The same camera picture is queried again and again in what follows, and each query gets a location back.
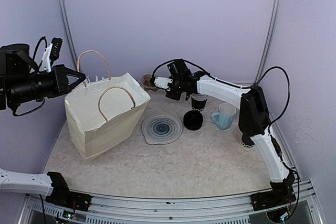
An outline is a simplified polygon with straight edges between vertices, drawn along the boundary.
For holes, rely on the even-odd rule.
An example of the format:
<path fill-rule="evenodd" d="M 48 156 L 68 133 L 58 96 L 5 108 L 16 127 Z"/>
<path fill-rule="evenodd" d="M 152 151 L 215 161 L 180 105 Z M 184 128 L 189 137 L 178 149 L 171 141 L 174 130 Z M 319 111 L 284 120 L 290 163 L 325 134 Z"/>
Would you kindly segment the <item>brown cardboard cup carrier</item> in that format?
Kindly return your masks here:
<path fill-rule="evenodd" d="M 152 79 L 151 74 L 144 74 L 141 77 L 141 87 L 145 91 L 157 92 L 158 88 L 151 83 L 151 79 Z"/>

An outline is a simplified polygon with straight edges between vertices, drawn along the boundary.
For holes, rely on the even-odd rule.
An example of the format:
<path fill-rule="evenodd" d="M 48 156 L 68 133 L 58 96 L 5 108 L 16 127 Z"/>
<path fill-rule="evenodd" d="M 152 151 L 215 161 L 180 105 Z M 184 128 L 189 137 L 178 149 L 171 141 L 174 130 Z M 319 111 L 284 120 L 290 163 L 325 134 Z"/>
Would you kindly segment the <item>cream paper bag with handles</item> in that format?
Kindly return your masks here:
<path fill-rule="evenodd" d="M 128 139 L 150 100 L 128 72 L 76 86 L 65 96 L 65 111 L 80 156 L 90 162 Z"/>

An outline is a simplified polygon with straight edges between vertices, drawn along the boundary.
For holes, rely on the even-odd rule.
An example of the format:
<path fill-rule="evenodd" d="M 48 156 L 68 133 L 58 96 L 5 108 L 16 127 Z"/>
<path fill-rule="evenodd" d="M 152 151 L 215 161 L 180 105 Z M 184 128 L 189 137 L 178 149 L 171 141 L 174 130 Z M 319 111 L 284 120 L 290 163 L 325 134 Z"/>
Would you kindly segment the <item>black paper coffee cup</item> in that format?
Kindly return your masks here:
<path fill-rule="evenodd" d="M 255 143 L 251 140 L 250 136 L 243 134 L 241 136 L 240 144 L 242 147 L 250 149 L 255 146 Z"/>

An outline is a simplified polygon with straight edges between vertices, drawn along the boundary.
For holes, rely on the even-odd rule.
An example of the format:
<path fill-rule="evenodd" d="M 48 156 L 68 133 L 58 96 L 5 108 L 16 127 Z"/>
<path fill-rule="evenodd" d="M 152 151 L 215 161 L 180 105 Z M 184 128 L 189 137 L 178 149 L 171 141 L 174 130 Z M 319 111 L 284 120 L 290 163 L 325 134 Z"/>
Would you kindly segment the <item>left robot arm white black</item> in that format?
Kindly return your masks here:
<path fill-rule="evenodd" d="M 1 110 L 10 109 L 14 117 L 36 112 L 46 99 L 70 93 L 86 78 L 84 73 L 55 64 L 60 56 L 61 38 L 48 43 L 46 37 L 41 37 L 39 41 L 45 43 L 40 63 L 35 61 L 35 55 L 29 54 L 28 44 L 1 47 Z M 19 114 L 18 108 L 30 101 L 39 105 Z M 1 191 L 53 196 L 64 206 L 74 199 L 63 176 L 55 172 L 28 174 L 1 169 Z"/>

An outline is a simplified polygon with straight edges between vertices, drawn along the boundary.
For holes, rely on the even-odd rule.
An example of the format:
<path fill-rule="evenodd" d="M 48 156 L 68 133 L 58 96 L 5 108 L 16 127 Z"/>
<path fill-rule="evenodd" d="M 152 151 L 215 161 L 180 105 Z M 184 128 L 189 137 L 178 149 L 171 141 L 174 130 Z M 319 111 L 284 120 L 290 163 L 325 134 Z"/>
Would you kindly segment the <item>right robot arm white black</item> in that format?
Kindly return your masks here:
<path fill-rule="evenodd" d="M 179 100 L 182 93 L 187 97 L 202 94 L 214 97 L 239 109 L 238 127 L 244 136 L 249 137 L 259 149 L 269 171 L 269 201 L 273 205 L 281 204 L 289 196 L 295 177 L 293 171 L 285 164 L 282 151 L 272 129 L 273 120 L 262 88 L 258 83 L 250 86 L 239 86 L 213 77 L 208 71 L 199 67 L 192 73 L 184 59 L 173 59 L 165 62 L 170 76 L 158 77 L 154 73 L 150 83 L 163 89 L 166 97 Z"/>

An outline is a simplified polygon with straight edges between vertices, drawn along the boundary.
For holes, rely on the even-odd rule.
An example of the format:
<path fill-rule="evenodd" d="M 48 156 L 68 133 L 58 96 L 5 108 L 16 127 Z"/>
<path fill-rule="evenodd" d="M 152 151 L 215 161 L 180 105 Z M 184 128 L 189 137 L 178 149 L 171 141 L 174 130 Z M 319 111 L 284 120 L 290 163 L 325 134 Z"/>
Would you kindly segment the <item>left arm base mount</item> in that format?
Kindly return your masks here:
<path fill-rule="evenodd" d="M 87 212 L 91 203 L 91 196 L 74 191 L 53 191 L 45 200 L 57 206 Z"/>

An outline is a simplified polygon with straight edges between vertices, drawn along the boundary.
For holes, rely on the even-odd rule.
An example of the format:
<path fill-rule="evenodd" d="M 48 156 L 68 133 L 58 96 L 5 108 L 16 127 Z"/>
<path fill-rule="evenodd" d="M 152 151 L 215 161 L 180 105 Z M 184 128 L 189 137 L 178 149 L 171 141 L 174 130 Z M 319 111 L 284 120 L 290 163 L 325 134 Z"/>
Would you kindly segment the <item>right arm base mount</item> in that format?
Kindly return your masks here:
<path fill-rule="evenodd" d="M 293 190 L 287 193 L 281 190 L 258 192 L 250 196 L 254 211 L 273 208 L 296 201 Z"/>

